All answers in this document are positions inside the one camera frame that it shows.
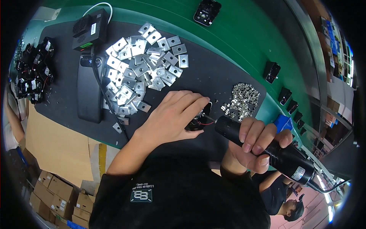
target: black hair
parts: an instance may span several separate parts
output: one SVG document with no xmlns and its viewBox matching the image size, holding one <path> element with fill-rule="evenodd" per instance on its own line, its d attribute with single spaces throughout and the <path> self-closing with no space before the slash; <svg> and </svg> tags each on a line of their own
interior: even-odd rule
<svg viewBox="0 0 366 229">
<path fill-rule="evenodd" d="M 287 220 L 288 222 L 297 220 L 304 213 L 304 204 L 302 203 L 302 197 L 303 196 L 304 196 L 304 194 L 302 194 L 299 197 L 299 202 L 296 205 L 296 209 L 291 211 L 291 215 L 290 216 L 287 216 L 287 215 L 283 216 L 285 218 L 285 220 Z"/>
</svg>

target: electric screwdriver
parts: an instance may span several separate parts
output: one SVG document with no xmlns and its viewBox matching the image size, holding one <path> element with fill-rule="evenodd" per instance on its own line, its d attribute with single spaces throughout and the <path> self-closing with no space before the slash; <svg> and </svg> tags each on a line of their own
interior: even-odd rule
<svg viewBox="0 0 366 229">
<path fill-rule="evenodd" d="M 237 144 L 242 146 L 243 143 L 239 139 L 240 122 L 236 122 L 226 116 L 221 116 L 219 119 L 213 118 L 202 114 L 208 119 L 215 122 L 215 131 Z M 308 160 L 303 154 L 292 144 L 286 148 L 281 148 L 278 141 L 273 140 L 269 146 L 263 151 L 262 154 L 269 155 L 269 164 L 277 169 L 280 173 L 286 177 L 300 183 L 307 185 L 316 191 L 321 193 L 328 193 L 340 186 L 342 183 L 334 186 L 330 190 L 322 190 L 313 180 L 315 172 L 314 164 Z"/>
</svg>

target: blue bin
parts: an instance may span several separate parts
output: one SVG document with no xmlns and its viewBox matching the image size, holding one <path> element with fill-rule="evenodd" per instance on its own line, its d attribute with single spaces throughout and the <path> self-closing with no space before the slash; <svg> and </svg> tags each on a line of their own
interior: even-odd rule
<svg viewBox="0 0 366 229">
<path fill-rule="evenodd" d="M 292 131 L 292 129 L 294 128 L 291 117 L 284 116 L 283 114 L 280 114 L 273 124 L 275 124 L 277 127 L 277 133 L 285 129 L 289 129 L 290 131 Z"/>
</svg>

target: hand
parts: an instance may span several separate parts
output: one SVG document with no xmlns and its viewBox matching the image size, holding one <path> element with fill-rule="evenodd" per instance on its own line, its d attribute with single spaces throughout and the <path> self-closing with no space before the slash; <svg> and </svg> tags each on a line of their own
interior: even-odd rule
<svg viewBox="0 0 366 229">
<path fill-rule="evenodd" d="M 163 143 L 196 138 L 203 130 L 187 131 L 187 124 L 210 99 L 191 91 L 170 91 L 135 134 L 153 147 Z"/>
<path fill-rule="evenodd" d="M 273 139 L 280 143 L 281 148 L 285 148 L 292 142 L 291 131 L 286 129 L 276 135 L 277 127 L 271 123 L 267 126 L 262 121 L 255 118 L 245 118 L 242 121 L 239 131 L 239 138 L 242 147 L 229 141 L 229 149 L 239 163 L 255 173 L 265 173 L 269 166 L 269 156 L 255 155 L 261 154 Z"/>
</svg>

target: red wire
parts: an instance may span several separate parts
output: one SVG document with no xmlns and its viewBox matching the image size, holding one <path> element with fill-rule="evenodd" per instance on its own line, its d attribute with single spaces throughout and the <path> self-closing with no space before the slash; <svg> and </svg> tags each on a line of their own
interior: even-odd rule
<svg viewBox="0 0 366 229">
<path fill-rule="evenodd" d="M 200 122 L 198 122 L 199 124 L 201 124 L 201 125 L 210 125 L 210 124 L 212 124 L 212 123 L 214 123 L 214 122 L 211 122 L 211 123 L 208 123 L 208 124 L 203 124 L 203 123 L 200 123 Z"/>
</svg>

